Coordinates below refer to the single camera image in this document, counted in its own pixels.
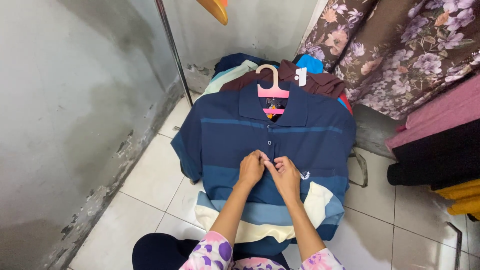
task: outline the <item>floral sleeve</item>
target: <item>floral sleeve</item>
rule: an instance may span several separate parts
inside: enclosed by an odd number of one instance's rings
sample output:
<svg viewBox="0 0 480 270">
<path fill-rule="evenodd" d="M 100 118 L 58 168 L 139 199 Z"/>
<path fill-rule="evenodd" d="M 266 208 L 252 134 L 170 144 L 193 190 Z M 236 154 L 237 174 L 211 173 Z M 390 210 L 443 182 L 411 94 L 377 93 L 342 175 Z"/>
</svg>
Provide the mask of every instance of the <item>floral sleeve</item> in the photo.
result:
<svg viewBox="0 0 480 270">
<path fill-rule="evenodd" d="M 232 261 L 230 243 L 221 234 L 209 231 L 180 270 L 227 270 Z"/>
<path fill-rule="evenodd" d="M 345 267 L 338 259 L 328 250 L 324 248 L 319 252 L 310 256 L 300 266 L 301 270 L 345 270 Z"/>
</svg>

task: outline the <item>brown floral fabric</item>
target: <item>brown floral fabric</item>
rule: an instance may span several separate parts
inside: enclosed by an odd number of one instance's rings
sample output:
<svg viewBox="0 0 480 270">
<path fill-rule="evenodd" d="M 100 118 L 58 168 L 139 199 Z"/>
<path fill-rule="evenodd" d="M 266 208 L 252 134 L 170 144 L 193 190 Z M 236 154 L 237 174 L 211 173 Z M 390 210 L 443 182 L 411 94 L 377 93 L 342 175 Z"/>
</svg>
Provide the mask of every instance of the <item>brown floral fabric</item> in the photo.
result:
<svg viewBox="0 0 480 270">
<path fill-rule="evenodd" d="M 299 53 L 334 69 L 350 102 L 401 119 L 480 66 L 476 1 L 329 0 Z"/>
</svg>

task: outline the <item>pile of clothes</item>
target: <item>pile of clothes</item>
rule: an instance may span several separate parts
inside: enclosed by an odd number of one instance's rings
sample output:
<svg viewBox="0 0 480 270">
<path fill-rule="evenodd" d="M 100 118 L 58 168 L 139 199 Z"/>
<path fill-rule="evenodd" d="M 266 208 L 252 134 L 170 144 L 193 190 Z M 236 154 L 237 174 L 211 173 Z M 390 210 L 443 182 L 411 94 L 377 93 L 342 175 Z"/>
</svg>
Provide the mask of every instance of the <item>pile of clothes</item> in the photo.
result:
<svg viewBox="0 0 480 270">
<path fill-rule="evenodd" d="M 289 91 L 278 102 L 285 111 L 276 121 L 267 117 L 268 98 L 258 86 Z M 307 68 L 299 86 L 296 70 Z M 240 162 L 256 149 L 270 160 L 289 157 L 301 173 L 300 197 L 312 224 L 324 240 L 331 240 L 343 218 L 348 185 L 347 159 L 356 124 L 343 93 L 342 80 L 323 73 L 321 61 L 299 55 L 280 63 L 238 53 L 223 57 L 205 93 L 194 103 L 171 144 L 183 173 L 194 183 L 203 181 L 196 218 L 208 230 L 224 206 L 239 176 Z M 292 220 L 271 174 L 251 191 L 239 224 L 234 249 L 276 255 L 296 243 Z"/>
<path fill-rule="evenodd" d="M 424 105 L 385 141 L 398 163 L 388 168 L 392 185 L 430 185 L 456 200 L 452 215 L 480 219 L 480 75 Z"/>
</svg>

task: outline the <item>white tag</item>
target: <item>white tag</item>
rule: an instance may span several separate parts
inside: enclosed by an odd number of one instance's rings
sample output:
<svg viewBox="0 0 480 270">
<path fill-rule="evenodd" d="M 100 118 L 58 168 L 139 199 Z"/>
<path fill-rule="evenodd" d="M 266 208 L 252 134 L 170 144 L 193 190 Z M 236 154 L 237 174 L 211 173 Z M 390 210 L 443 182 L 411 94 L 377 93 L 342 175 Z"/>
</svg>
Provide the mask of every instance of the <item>white tag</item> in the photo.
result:
<svg viewBox="0 0 480 270">
<path fill-rule="evenodd" d="M 299 68 L 295 71 L 295 80 L 299 82 L 299 86 L 305 86 L 307 84 L 307 68 Z"/>
</svg>

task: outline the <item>pink hanger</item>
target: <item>pink hanger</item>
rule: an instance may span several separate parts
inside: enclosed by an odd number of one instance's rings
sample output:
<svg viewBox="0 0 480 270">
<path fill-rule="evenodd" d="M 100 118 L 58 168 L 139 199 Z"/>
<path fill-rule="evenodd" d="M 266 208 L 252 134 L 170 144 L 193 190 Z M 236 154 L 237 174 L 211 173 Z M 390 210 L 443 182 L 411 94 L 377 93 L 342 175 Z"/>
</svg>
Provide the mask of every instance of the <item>pink hanger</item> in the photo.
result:
<svg viewBox="0 0 480 270">
<path fill-rule="evenodd" d="M 255 73 L 259 74 L 260 71 L 264 68 L 269 68 L 273 71 L 273 86 L 270 89 L 263 89 L 259 84 L 257 84 L 258 88 L 258 97 L 260 98 L 288 98 L 290 94 L 289 91 L 282 90 L 278 87 L 278 70 L 272 65 L 261 65 L 257 68 Z M 265 113 L 271 114 L 282 114 L 285 110 L 284 109 L 264 109 Z"/>
</svg>

